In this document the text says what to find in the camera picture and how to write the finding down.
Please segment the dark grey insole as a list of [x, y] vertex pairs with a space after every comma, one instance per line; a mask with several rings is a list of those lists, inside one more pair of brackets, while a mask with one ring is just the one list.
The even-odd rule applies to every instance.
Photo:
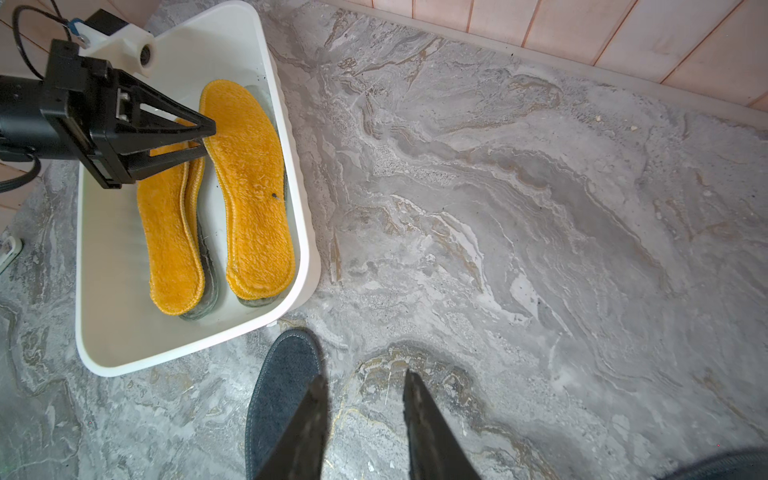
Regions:
[[745, 449], [718, 454], [681, 467], [663, 480], [743, 480], [767, 478], [767, 450]]
[[254, 479], [278, 445], [310, 383], [321, 374], [321, 355], [305, 329], [281, 333], [255, 384], [245, 423], [245, 471]]

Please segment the yellow insole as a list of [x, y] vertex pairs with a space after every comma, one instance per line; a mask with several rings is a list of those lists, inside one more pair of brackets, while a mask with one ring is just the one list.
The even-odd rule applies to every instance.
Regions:
[[204, 144], [224, 199], [226, 280], [242, 303], [260, 306], [290, 286], [296, 269], [279, 136], [259, 101], [230, 80], [205, 86], [200, 112], [216, 123]]
[[200, 253], [194, 252], [183, 206], [186, 163], [137, 182], [137, 204], [148, 249], [150, 296], [161, 312], [172, 316], [195, 307], [204, 289]]
[[198, 195], [202, 185], [205, 159], [199, 158], [186, 163], [188, 167], [187, 183], [184, 189], [183, 206], [189, 229], [189, 238], [194, 244], [194, 252], [199, 253]]

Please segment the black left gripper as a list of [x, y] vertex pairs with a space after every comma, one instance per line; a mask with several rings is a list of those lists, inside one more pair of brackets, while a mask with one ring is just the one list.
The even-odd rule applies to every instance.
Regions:
[[152, 155], [141, 143], [121, 154], [117, 122], [141, 133], [209, 137], [214, 120], [117, 69], [54, 40], [42, 80], [1, 77], [1, 159], [74, 160], [105, 189], [119, 189], [207, 155], [204, 145]]

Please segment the pale green mesh insole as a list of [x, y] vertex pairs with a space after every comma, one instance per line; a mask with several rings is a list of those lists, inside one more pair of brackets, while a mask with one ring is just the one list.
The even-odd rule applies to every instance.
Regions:
[[285, 166], [271, 101], [256, 86], [244, 88], [241, 101], [244, 190], [236, 195], [237, 251], [230, 255], [237, 273], [233, 292], [247, 306], [262, 306], [293, 281], [295, 257], [285, 203]]
[[210, 314], [216, 306], [220, 291], [213, 258], [201, 229], [198, 229], [197, 240], [199, 243], [200, 260], [204, 274], [204, 289], [203, 295], [197, 305], [180, 316], [180, 318], [185, 321], [197, 321]]

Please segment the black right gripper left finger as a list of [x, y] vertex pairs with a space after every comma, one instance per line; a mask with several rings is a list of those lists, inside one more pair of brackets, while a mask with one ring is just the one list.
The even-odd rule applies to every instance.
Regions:
[[328, 432], [328, 386], [309, 384], [295, 414], [256, 479], [320, 479]]

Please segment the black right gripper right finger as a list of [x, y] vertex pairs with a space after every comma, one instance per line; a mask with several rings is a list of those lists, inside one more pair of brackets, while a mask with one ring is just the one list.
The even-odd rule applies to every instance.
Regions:
[[411, 479], [479, 479], [422, 378], [407, 370], [403, 392]]

